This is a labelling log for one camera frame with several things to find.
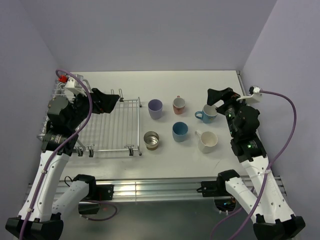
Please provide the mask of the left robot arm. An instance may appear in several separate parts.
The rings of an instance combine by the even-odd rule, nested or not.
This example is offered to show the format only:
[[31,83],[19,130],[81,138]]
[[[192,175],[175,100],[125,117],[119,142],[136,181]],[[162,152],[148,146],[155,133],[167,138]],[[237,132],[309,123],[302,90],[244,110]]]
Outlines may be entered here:
[[93,88],[69,101],[59,95],[48,103],[48,121],[42,138],[40,162],[31,191],[17,217],[7,220],[5,228],[20,240],[58,240],[66,217],[82,200],[97,197],[94,176],[78,174],[69,189],[54,202],[61,175],[68,163],[81,130],[91,114],[110,114],[120,99]]

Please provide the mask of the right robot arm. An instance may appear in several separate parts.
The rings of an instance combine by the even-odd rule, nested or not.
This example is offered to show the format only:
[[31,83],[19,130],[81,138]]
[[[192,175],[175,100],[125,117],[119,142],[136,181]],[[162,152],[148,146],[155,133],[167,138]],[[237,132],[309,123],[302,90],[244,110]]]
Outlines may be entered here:
[[234,239],[248,221],[258,240],[290,240],[306,226],[302,216],[295,215],[289,207],[274,178],[267,152],[257,135],[260,112],[252,107],[265,93],[260,87],[251,86],[248,96],[240,96],[228,87],[223,90],[208,89],[207,104],[223,104],[216,108],[226,117],[231,135],[231,148],[247,172],[253,193],[233,169],[223,171],[216,179],[216,189],[222,195],[230,194],[246,211],[247,217],[231,236]]

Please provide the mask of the blue cup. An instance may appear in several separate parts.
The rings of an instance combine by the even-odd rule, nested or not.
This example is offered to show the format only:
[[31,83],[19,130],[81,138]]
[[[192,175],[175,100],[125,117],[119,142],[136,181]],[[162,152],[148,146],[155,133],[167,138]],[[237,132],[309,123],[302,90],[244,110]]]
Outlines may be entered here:
[[188,125],[184,122],[176,122],[172,126],[172,137],[178,142],[184,142],[187,139]]

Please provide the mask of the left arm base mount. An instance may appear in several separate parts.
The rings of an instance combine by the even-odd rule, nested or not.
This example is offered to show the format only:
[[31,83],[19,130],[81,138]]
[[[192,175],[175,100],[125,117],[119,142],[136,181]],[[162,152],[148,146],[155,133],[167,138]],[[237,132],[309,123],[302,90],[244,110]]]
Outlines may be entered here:
[[[64,183],[71,187],[73,182],[84,182],[88,185],[88,194],[81,201],[85,202],[80,204],[78,207],[78,212],[81,218],[84,218],[88,221],[93,222],[104,222],[112,219],[118,213],[118,208],[110,203],[113,199],[114,195],[114,184],[97,184],[96,178],[91,175],[78,174],[76,177],[71,178],[70,176],[66,176],[64,178]],[[98,213],[101,205],[109,206],[114,209],[114,212],[105,218],[92,218],[89,215],[95,215]]]

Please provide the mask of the lilac cup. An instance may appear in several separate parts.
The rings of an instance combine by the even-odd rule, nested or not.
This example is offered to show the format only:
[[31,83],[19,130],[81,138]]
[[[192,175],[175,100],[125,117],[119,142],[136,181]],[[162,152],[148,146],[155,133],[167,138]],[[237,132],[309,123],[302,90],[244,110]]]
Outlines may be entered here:
[[158,120],[162,116],[163,103],[159,99],[152,99],[148,102],[148,112],[153,120]]

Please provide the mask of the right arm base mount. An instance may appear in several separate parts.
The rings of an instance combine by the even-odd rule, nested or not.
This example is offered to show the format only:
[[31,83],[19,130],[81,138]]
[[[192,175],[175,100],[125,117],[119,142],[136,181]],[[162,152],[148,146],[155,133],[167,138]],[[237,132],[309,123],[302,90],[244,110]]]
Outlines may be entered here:
[[196,189],[203,198],[213,198],[214,205],[218,212],[230,213],[236,208],[236,200],[228,192],[221,189],[216,180],[202,181],[200,187]]

